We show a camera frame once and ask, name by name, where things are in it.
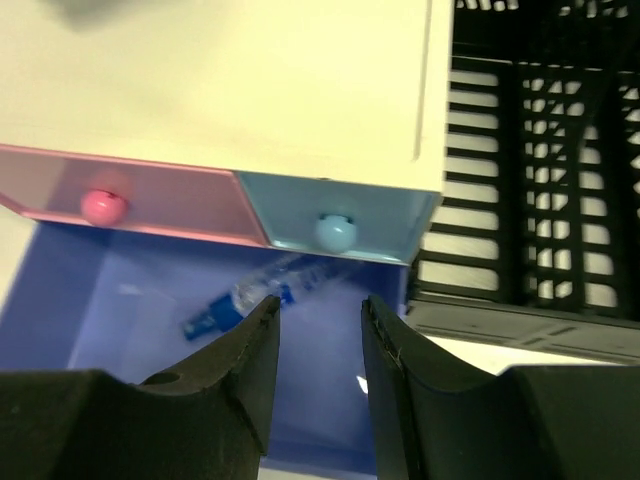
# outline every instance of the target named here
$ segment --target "white cabinet top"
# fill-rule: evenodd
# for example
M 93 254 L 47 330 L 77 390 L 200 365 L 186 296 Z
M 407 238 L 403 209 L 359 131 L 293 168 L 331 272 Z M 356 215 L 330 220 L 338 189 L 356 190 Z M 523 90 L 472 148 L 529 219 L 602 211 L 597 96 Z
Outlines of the white cabinet top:
M 0 6 L 1 144 L 441 189 L 451 0 L 65 3 Z

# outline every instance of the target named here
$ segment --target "black plastic crate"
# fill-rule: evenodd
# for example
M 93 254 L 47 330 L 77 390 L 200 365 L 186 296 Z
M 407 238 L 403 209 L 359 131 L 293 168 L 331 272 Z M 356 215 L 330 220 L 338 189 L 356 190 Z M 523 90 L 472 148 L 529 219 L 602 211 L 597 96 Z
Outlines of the black plastic crate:
M 409 323 L 640 363 L 640 2 L 462 0 L 455 22 Z

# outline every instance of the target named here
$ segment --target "round knob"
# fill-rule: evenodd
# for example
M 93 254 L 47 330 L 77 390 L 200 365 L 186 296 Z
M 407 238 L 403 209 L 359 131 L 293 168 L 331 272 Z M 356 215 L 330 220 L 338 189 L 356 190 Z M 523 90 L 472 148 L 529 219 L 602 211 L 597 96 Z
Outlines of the round knob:
M 331 253 L 351 250 L 356 243 L 358 229 L 342 215 L 324 215 L 316 224 L 316 238 L 320 246 Z
M 96 227 L 112 227 L 127 214 L 127 201 L 113 193 L 91 190 L 82 199 L 82 215 Z

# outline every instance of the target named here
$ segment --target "bottle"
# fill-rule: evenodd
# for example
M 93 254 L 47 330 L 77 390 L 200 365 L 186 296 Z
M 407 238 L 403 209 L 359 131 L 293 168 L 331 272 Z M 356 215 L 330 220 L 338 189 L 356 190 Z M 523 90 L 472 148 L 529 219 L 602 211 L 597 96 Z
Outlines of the bottle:
M 284 310 L 327 284 L 351 275 L 362 263 L 343 258 L 286 254 L 251 272 L 229 292 L 183 322 L 182 332 L 192 341 L 216 329 L 231 330 L 267 295 L 280 297 L 280 307 Z

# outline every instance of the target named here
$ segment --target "blue drawer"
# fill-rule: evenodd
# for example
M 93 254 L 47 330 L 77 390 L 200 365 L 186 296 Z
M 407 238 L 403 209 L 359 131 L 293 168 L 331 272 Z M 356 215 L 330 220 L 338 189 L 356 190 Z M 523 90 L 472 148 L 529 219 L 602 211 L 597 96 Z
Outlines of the blue drawer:
M 279 252 L 42 224 L 0 322 L 0 368 L 102 368 L 140 382 L 214 337 L 178 327 Z M 282 313 L 266 463 L 334 478 L 374 474 L 360 308 L 404 299 L 406 269 L 370 263 Z
M 440 198 L 401 188 L 258 173 L 238 176 L 274 246 L 379 262 L 411 262 Z M 344 228 L 334 228 L 328 217 L 346 220 Z M 347 230 L 349 238 L 333 238 L 336 229 Z

